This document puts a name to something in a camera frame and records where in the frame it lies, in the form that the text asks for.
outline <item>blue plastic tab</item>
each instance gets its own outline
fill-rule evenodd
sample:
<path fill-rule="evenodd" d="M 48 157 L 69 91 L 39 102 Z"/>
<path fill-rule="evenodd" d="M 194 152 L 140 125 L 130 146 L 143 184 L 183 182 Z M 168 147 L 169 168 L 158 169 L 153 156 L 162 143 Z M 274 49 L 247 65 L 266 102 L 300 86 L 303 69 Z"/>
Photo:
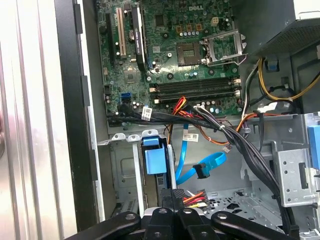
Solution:
<path fill-rule="evenodd" d="M 314 169 L 320 170 L 320 125 L 309 126 L 308 132 L 312 165 Z"/>
<path fill-rule="evenodd" d="M 145 147 L 158 146 L 159 147 L 159 138 L 158 137 L 145 137 L 143 139 L 143 145 Z M 166 153 L 165 147 L 161 144 L 160 148 L 145 150 L 145 165 L 146 173 L 149 175 L 152 174 L 163 174 L 167 172 L 166 164 Z"/>

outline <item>side panel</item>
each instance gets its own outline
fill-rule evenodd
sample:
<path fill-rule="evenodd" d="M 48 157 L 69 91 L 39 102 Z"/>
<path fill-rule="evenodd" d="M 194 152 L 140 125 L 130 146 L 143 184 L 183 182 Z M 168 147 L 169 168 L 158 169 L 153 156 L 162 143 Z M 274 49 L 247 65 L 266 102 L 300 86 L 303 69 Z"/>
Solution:
<path fill-rule="evenodd" d="M 0 2 L 0 239 L 77 232 L 53 0 Z"/>

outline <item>motherboard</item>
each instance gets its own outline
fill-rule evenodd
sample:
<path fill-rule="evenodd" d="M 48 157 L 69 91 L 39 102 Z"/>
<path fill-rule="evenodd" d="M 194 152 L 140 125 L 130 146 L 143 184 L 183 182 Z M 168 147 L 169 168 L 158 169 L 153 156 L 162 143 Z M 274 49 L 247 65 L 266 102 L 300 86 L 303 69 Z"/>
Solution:
<path fill-rule="evenodd" d="M 229 0 L 102 0 L 97 17 L 107 114 L 171 113 L 182 96 L 218 117 L 242 111 L 246 45 Z"/>

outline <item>blue sata port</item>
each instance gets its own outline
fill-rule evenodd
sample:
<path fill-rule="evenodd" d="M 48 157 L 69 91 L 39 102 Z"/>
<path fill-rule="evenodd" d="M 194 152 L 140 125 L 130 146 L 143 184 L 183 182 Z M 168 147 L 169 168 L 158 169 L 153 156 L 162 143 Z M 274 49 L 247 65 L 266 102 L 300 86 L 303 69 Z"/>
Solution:
<path fill-rule="evenodd" d="M 131 102 L 131 92 L 121 93 L 121 101 L 123 103 Z"/>

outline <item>blue drive bay latch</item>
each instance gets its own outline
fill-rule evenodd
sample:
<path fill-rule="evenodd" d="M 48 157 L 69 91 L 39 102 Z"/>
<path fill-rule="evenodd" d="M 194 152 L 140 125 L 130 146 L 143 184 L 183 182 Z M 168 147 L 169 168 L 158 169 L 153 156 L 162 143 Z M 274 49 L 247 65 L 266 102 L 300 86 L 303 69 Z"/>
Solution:
<path fill-rule="evenodd" d="M 144 137 L 143 147 L 145 155 L 146 173 L 164 174 L 167 172 L 165 145 L 158 136 Z"/>

